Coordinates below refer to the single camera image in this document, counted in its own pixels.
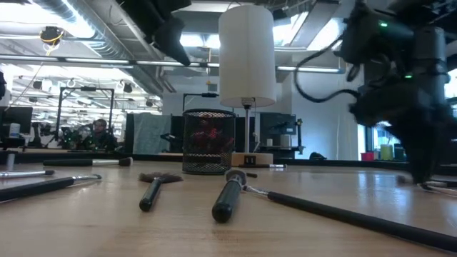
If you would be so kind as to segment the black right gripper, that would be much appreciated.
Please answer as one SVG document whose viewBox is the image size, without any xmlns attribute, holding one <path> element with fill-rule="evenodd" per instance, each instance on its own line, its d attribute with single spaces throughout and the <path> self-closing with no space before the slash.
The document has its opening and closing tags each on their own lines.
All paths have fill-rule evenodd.
<svg viewBox="0 0 457 257">
<path fill-rule="evenodd" d="M 392 124 L 388 132 L 400 141 L 413 181 L 430 181 L 448 146 L 447 129 L 457 129 L 457 118 L 453 117 L 447 102 L 445 86 L 362 86 L 360 93 L 356 102 L 350 105 L 350 112 L 356 121 L 365 126 L 374 126 L 380 121 Z M 434 125 L 428 138 L 427 169 L 423 160 L 423 147 L 415 128 L 399 125 L 403 121 L 413 125 Z"/>
</svg>

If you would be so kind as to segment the long thin black makeup brush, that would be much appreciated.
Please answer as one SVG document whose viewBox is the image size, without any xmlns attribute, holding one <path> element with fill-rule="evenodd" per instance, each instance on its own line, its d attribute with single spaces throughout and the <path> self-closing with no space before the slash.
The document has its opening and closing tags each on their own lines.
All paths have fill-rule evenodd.
<svg viewBox="0 0 457 257">
<path fill-rule="evenodd" d="M 442 251 L 457 253 L 457 238 L 437 233 L 434 231 L 417 228 L 402 223 L 368 216 L 362 213 L 356 213 L 333 206 L 328 206 L 322 203 L 308 201 L 302 198 L 277 193 L 273 191 L 265 191 L 252 186 L 244 186 L 244 191 L 257 193 L 265 196 L 268 200 L 288 206 L 301 211 L 313 213 L 319 216 L 330 218 L 343 223 L 351 224 L 365 228 L 370 231 L 386 234 L 395 238 L 400 238 L 412 243 L 421 244 L 431 248 L 437 248 Z"/>
</svg>

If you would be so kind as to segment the fan makeup brush black handle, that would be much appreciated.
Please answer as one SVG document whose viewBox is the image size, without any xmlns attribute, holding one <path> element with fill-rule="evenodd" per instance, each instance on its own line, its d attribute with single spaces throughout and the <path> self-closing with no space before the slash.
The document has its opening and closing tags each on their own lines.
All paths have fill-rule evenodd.
<svg viewBox="0 0 457 257">
<path fill-rule="evenodd" d="M 182 177 L 176 174 L 158 172 L 140 173 L 139 180 L 149 183 L 149 187 L 146 189 L 144 195 L 139 201 L 139 208 L 143 212 L 151 210 L 163 184 L 183 181 Z"/>
</svg>

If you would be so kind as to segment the black makeup brush fluffy head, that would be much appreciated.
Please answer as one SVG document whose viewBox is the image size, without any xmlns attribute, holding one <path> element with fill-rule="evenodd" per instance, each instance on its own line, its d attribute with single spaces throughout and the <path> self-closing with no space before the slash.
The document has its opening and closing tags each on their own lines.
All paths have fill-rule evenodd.
<svg viewBox="0 0 457 257">
<path fill-rule="evenodd" d="M 45 160 L 44 166 L 131 166 L 133 164 L 132 157 L 121 158 L 119 160 L 112 159 L 57 159 Z"/>
</svg>

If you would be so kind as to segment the short thick black makeup brush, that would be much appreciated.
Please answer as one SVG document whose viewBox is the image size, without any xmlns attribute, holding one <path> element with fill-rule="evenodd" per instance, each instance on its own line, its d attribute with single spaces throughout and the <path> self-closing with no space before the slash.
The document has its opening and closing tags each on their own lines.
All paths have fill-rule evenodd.
<svg viewBox="0 0 457 257">
<path fill-rule="evenodd" d="M 217 223 L 226 223 L 232 217 L 242 188 L 246 185 L 247 175 L 244 171 L 231 169 L 225 175 L 226 184 L 211 209 Z"/>
</svg>

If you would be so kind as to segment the slim silver makeup brush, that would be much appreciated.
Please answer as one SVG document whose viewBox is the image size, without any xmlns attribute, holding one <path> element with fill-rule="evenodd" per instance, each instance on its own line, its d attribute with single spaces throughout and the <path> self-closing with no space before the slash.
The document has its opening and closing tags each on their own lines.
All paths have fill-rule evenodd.
<svg viewBox="0 0 457 257">
<path fill-rule="evenodd" d="M 28 178 L 37 176 L 52 176 L 55 174 L 54 170 L 43 171 L 2 171 L 0 172 L 0 179 L 10 178 Z"/>
</svg>

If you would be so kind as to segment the white shade table lamp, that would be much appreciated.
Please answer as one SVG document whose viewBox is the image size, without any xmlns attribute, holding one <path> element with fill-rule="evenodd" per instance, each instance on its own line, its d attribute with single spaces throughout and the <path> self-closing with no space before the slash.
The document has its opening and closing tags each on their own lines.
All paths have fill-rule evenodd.
<svg viewBox="0 0 457 257">
<path fill-rule="evenodd" d="M 263 6 L 233 7 L 219 18 L 220 104 L 245 111 L 245 139 L 232 165 L 272 164 L 271 153 L 250 150 L 250 117 L 256 107 L 276 103 L 273 16 Z"/>
</svg>

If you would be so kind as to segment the long ceiling light strip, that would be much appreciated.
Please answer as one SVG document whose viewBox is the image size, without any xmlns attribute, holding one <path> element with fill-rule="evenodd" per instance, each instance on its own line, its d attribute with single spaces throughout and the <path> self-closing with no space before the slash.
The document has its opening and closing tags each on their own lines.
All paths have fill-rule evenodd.
<svg viewBox="0 0 457 257">
<path fill-rule="evenodd" d="M 184 67 L 183 64 L 175 61 L 137 61 L 128 59 L 90 59 L 74 58 L 63 56 L 27 56 L 0 54 L 0 59 L 7 61 L 41 61 L 41 62 L 62 62 L 62 63 L 80 63 L 80 64 L 107 64 L 107 65 L 139 65 L 139 66 L 176 66 Z"/>
</svg>

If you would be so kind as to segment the grey cloth partition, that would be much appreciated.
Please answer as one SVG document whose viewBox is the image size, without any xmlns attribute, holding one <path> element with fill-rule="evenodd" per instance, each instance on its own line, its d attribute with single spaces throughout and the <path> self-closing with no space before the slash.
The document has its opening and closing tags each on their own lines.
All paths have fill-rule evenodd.
<svg viewBox="0 0 457 257">
<path fill-rule="evenodd" d="M 127 114 L 124 151 L 136 155 L 156 155 L 169 148 L 161 135 L 171 130 L 171 116 L 150 113 Z"/>
</svg>

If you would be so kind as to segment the person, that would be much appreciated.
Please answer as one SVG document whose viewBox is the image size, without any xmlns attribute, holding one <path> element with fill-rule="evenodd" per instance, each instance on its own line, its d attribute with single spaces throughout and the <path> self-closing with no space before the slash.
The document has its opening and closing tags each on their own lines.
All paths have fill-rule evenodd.
<svg viewBox="0 0 457 257">
<path fill-rule="evenodd" d="M 93 122 L 93 133 L 85 145 L 86 150 L 113 151 L 117 147 L 117 140 L 109 133 L 106 120 L 95 120 Z"/>
</svg>

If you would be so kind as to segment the black mesh pen cup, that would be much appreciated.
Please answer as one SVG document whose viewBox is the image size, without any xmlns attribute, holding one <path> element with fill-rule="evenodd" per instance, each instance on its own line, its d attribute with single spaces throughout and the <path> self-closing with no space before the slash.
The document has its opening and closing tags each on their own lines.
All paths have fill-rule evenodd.
<svg viewBox="0 0 457 257">
<path fill-rule="evenodd" d="M 182 171 L 193 175 L 223 175 L 231 168 L 236 115 L 216 109 L 183 112 Z"/>
</svg>

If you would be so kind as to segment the black background screen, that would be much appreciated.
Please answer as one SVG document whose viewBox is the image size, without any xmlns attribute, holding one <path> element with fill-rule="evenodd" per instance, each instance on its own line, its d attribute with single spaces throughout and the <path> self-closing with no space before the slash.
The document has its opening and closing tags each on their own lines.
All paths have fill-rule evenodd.
<svg viewBox="0 0 457 257">
<path fill-rule="evenodd" d="M 296 135 L 296 116 L 280 113 L 261 113 L 260 134 L 272 135 Z"/>
</svg>

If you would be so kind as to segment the short ceiling light strip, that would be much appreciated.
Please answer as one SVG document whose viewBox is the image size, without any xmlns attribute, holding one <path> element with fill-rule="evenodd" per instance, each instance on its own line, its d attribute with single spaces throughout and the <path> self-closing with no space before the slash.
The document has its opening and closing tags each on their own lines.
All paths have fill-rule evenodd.
<svg viewBox="0 0 457 257">
<path fill-rule="evenodd" d="M 319 73 L 319 74 L 343 74 L 344 69 L 324 68 L 324 67 L 310 67 L 310 66 L 276 66 L 277 71 L 285 72 L 299 72 L 299 73 Z"/>
</svg>

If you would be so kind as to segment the silver ceiling air duct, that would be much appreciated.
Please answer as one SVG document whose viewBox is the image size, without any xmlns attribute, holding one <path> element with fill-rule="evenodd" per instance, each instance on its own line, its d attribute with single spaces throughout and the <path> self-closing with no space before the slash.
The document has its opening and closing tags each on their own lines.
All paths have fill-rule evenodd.
<svg viewBox="0 0 457 257">
<path fill-rule="evenodd" d="M 133 59 L 134 54 L 111 30 L 109 25 L 90 6 L 89 0 L 32 0 L 44 10 L 62 18 L 83 32 L 87 32 L 84 42 L 91 50 L 105 59 Z M 148 93 L 162 95 L 175 92 L 173 86 L 159 76 L 159 68 L 134 66 L 122 69 Z"/>
</svg>

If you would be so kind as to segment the black metal rig frame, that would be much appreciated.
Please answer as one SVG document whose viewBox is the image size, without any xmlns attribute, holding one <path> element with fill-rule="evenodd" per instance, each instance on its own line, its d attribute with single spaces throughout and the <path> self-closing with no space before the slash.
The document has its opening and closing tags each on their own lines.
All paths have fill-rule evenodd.
<svg viewBox="0 0 457 257">
<path fill-rule="evenodd" d="M 65 86 L 60 88 L 54 138 L 63 149 L 86 150 L 93 133 L 93 122 L 104 119 L 113 133 L 114 90 L 95 86 Z"/>
</svg>

